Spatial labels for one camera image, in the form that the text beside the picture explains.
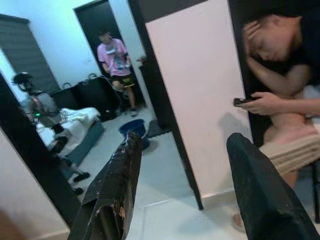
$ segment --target black mat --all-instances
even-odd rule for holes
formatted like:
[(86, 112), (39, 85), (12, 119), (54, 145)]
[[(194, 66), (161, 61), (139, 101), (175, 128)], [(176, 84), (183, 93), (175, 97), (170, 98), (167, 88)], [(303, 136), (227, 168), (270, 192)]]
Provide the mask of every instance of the black mat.
[(169, 129), (163, 129), (159, 126), (158, 121), (157, 120), (152, 120), (149, 123), (149, 128), (148, 128), (148, 133), (147, 133), (147, 137), (148, 138), (153, 138), (156, 136), (160, 136), (162, 134), (166, 134), (169, 133), (170, 130)]

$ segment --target bed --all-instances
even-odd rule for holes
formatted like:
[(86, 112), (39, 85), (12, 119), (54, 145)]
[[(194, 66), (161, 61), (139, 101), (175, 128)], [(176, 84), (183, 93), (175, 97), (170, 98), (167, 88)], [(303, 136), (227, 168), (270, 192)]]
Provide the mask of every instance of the bed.
[[(62, 108), (61, 114), (64, 122), (61, 125), (70, 131), (72, 137), (60, 155), (79, 166), (105, 131), (99, 120), (100, 113), (95, 108), (88, 107), (80, 110)], [(41, 123), (37, 124), (37, 132), (46, 146), (55, 139), (54, 131)], [(69, 171), (62, 172), (67, 179), (72, 176)]]

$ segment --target white bedsheet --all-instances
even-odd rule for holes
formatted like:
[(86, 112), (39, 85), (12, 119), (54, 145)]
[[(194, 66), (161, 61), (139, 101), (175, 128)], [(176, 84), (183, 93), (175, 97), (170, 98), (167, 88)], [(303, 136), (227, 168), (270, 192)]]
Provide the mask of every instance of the white bedsheet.
[[(62, 126), (72, 134), (67, 145), (60, 153), (62, 156), (66, 156), (82, 143), (90, 127), (100, 116), (100, 113), (93, 107), (80, 110), (63, 108), (61, 111), (65, 111), (68, 118), (68, 122), (63, 123)], [(37, 125), (37, 132), (46, 146), (55, 139), (55, 132), (41, 123)]]

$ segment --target white tiled floor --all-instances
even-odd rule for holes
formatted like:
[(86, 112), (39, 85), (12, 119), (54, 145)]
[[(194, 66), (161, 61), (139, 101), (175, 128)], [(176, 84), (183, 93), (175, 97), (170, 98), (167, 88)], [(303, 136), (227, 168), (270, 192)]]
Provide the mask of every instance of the white tiled floor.
[[(152, 119), (142, 109), (136, 119), (144, 119), (146, 127)], [(131, 121), (129, 115), (103, 123), (106, 131), (92, 148), (80, 168), (91, 178), (78, 183), (85, 190), (107, 163), (123, 140), (118, 128)], [(302, 178), (296, 192), (309, 213), (313, 211), (310, 178)], [(231, 226), (234, 206), (199, 211), (189, 187), (181, 159), (171, 133), (151, 139), (142, 154), (135, 208), (127, 240), (246, 240)]]

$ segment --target hand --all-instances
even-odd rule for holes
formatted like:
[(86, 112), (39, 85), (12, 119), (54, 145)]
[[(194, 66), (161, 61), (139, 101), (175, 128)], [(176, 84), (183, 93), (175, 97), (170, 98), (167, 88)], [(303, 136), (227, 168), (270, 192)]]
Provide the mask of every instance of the hand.
[(256, 92), (251, 95), (253, 98), (258, 98), (255, 101), (239, 105), (244, 110), (253, 114), (262, 116), (272, 116), (282, 112), (282, 105), (285, 100), (274, 95), (271, 92)]
[(250, 41), (255, 37), (255, 35), (259, 32), (261, 25), (257, 21), (253, 21), (249, 24), (246, 24), (243, 28), (243, 44), (245, 54), (247, 56), (251, 56), (252, 54), (252, 46), (250, 45)]

